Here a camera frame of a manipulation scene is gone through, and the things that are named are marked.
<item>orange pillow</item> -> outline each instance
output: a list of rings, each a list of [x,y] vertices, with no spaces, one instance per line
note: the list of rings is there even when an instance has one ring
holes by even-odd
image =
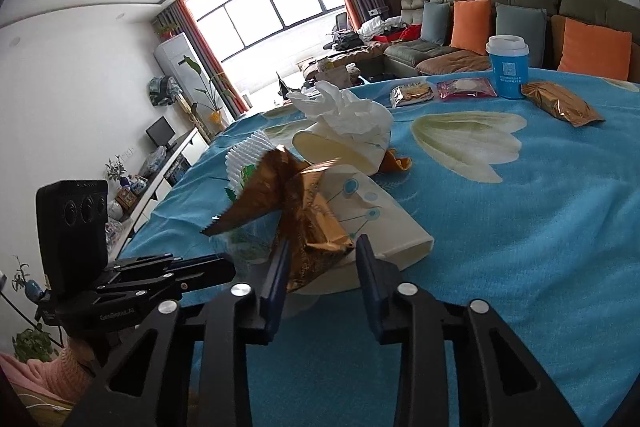
[[[454,48],[486,55],[491,32],[491,0],[455,1],[453,3]]]
[[[558,71],[626,80],[630,62],[631,33],[592,26],[567,17]]]

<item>computer monitor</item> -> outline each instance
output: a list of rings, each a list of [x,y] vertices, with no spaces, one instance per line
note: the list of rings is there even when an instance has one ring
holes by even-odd
[[[168,146],[169,140],[175,135],[175,131],[171,128],[164,116],[158,118],[158,121],[149,127],[146,133],[151,141],[156,144],[156,147],[160,147],[161,145],[165,147]]]

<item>green sofa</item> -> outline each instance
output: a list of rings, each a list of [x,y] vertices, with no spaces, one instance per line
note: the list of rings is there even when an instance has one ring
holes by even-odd
[[[462,0],[402,0],[402,20],[407,24],[421,24],[425,2],[454,2]],[[629,80],[640,82],[640,9],[619,0],[492,0],[495,3],[525,8],[543,8],[549,17],[546,29],[543,68],[557,69],[562,54],[564,23],[562,18],[606,26],[633,35]],[[482,71],[490,69],[488,57],[449,46],[453,21],[443,46],[417,39],[399,42],[385,51],[385,73],[400,78],[424,74]]]

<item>blue cup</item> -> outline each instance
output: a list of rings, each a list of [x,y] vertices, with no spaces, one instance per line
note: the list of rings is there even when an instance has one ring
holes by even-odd
[[[524,98],[520,85],[529,82],[529,47],[522,37],[496,35],[486,45],[492,68],[495,90],[503,98]]]

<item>packaged snack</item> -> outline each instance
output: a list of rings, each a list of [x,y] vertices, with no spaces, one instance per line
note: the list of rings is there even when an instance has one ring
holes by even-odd
[[[494,86],[485,76],[477,78],[456,78],[455,80],[445,80],[436,84],[441,100],[448,98],[466,98],[475,96],[478,98],[492,98],[495,94]]]
[[[580,127],[592,121],[605,121],[578,95],[553,82],[529,82],[529,84],[523,84],[520,90],[540,109],[558,120],[569,122],[574,127]]]
[[[401,107],[412,103],[429,102],[435,93],[428,82],[414,82],[391,90],[391,107]]]

